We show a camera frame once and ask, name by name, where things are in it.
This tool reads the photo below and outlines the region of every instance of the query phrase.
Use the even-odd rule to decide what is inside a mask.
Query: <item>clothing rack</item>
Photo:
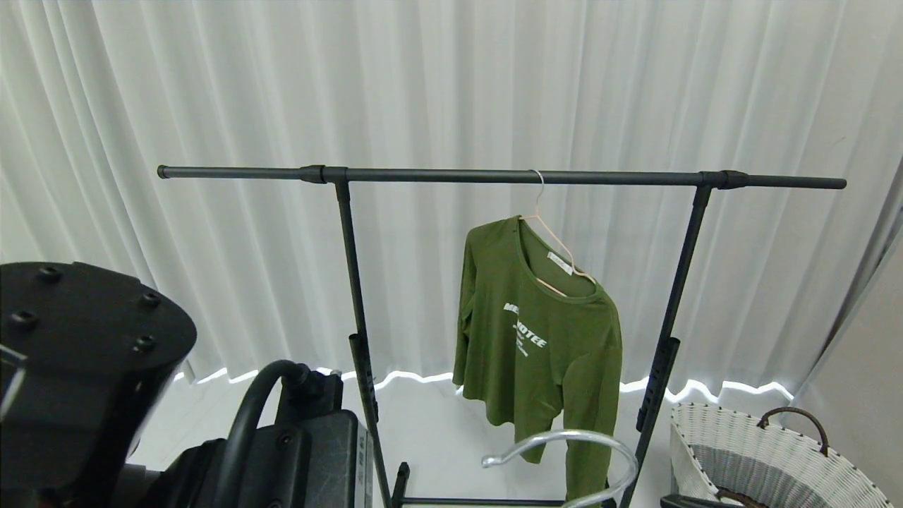
[[[252,178],[265,180],[302,180],[309,183],[333,183],[339,199],[339,212],[342,235],[345,240],[345,254],[348,261],[348,273],[351,285],[351,299],[354,305],[354,317],[357,332],[349,340],[354,359],[355,372],[358,375],[360,398],[364,407],[364,417],[370,436],[373,439],[374,460],[376,462],[377,481],[383,505],[388,508],[400,508],[406,504],[442,504],[442,505],[492,505],[492,506],[560,506],[563,501],[555,500],[516,500],[516,499],[476,499],[476,498],[439,498],[409,497],[406,495],[407,481],[411,469],[406,462],[398,467],[395,487],[389,491],[386,477],[386,463],[383,461],[382,444],[379,440],[377,423],[379,421],[376,392],[373,386],[373,373],[370,365],[367,323],[364,317],[364,297],[360,288],[358,268],[358,251],[355,244],[354,224],[351,218],[351,194],[349,182],[431,182],[431,183],[540,183],[533,171],[499,171],[499,170],[444,170],[444,169],[367,169],[326,165],[309,165],[301,168],[266,168],[266,167],[174,167],[161,165],[157,168],[161,178]],[[548,171],[543,172],[548,184],[583,184],[583,185],[680,185],[696,187],[693,198],[693,210],[687,224],[684,245],[680,259],[677,261],[671,295],[665,310],[661,332],[658,336],[656,353],[649,370],[646,394],[637,414],[637,431],[640,432],[637,444],[637,461],[640,470],[652,431],[656,424],[658,411],[661,409],[671,369],[674,366],[677,348],[680,341],[671,333],[684,292],[684,283],[690,270],[696,240],[703,223],[705,208],[713,189],[729,190],[741,187],[784,187],[806,189],[842,189],[846,180],[842,178],[815,178],[808,176],[754,175],[737,171],[702,171],[699,173],[624,173],[624,172],[584,172],[584,171]],[[624,492],[621,506],[630,506],[636,481]]]

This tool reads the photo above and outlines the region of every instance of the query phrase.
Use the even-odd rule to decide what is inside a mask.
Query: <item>beige wall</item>
[[[794,405],[828,442],[903,506],[903,246],[891,247]],[[787,424],[811,432],[796,417]]]

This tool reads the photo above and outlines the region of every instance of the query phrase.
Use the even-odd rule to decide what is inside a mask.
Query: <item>long-sleeve shirt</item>
[[[468,233],[452,380],[465,398],[486,402],[490,423],[514,423],[515,441],[548,430],[562,410],[565,428],[614,432],[618,311],[571,269],[517,216]],[[542,454],[523,457],[538,463]],[[568,442],[567,498],[605,488],[609,460],[607,447]]]

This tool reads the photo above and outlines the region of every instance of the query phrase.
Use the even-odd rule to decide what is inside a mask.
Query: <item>wicker basket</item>
[[[811,419],[822,442],[769,425],[775,413]],[[678,404],[671,414],[671,467],[679,494],[767,508],[892,508],[849,460],[828,447],[809,413],[778,408],[761,419],[708,404]]]

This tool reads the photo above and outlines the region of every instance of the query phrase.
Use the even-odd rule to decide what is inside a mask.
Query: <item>clothes hanger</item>
[[[639,466],[637,465],[637,458],[633,455],[633,451],[614,437],[600,432],[593,432],[591,430],[549,430],[540,434],[534,434],[533,436],[515,443],[507,452],[501,455],[484,456],[482,466],[484,468],[501,466],[532,447],[538,447],[549,441],[560,441],[562,439],[568,441],[588,441],[599,445],[605,445],[622,454],[627,459],[627,473],[625,473],[617,482],[596,494],[585,495],[584,497],[579,497],[568,503],[562,504],[562,508],[580,508],[581,506],[589,506],[600,501],[605,501],[606,499],[611,499],[627,490],[627,487],[632,484],[633,480],[637,477]]]
[[[536,204],[535,204],[535,205],[536,205],[536,210],[535,210],[535,214],[534,214],[534,215],[527,215],[527,216],[521,215],[521,216],[520,216],[520,220],[521,220],[521,221],[526,221],[527,219],[536,219],[536,220],[538,220],[539,223],[543,225],[543,228],[545,229],[545,231],[546,231],[547,233],[549,233],[550,235],[552,235],[552,238],[554,238],[555,241],[558,242],[558,245],[560,245],[561,248],[564,249],[564,252],[567,252],[568,259],[571,261],[571,272],[572,272],[574,275],[579,275],[580,277],[588,278],[588,279],[590,280],[590,282],[592,282],[593,285],[598,284],[598,283],[596,282],[596,279],[595,279],[595,278],[592,278],[592,275],[590,275],[590,274],[588,274],[588,273],[583,273],[583,272],[581,272],[580,270],[577,269],[577,266],[574,265],[574,262],[573,262],[573,254],[571,253],[571,250],[568,249],[566,245],[564,245],[564,242],[561,241],[561,239],[558,238],[557,235],[555,235],[555,233],[552,231],[552,229],[549,228],[549,226],[545,223],[545,221],[543,221],[543,218],[539,215],[539,199],[543,197],[543,193],[545,192],[545,177],[543,177],[543,174],[540,173],[538,169],[531,169],[530,171],[533,171],[534,173],[536,173],[536,174],[539,175],[539,183],[540,183],[542,186],[539,188],[539,194],[536,195]],[[565,295],[564,293],[562,293],[561,291],[559,291],[558,289],[555,289],[554,287],[552,287],[551,285],[549,285],[548,283],[546,283],[545,281],[543,281],[542,279],[537,278],[536,280],[539,280],[539,282],[541,282],[544,286],[546,286],[546,287],[552,289],[555,293],[558,293],[558,294],[561,295],[561,296],[567,296],[567,295]]]

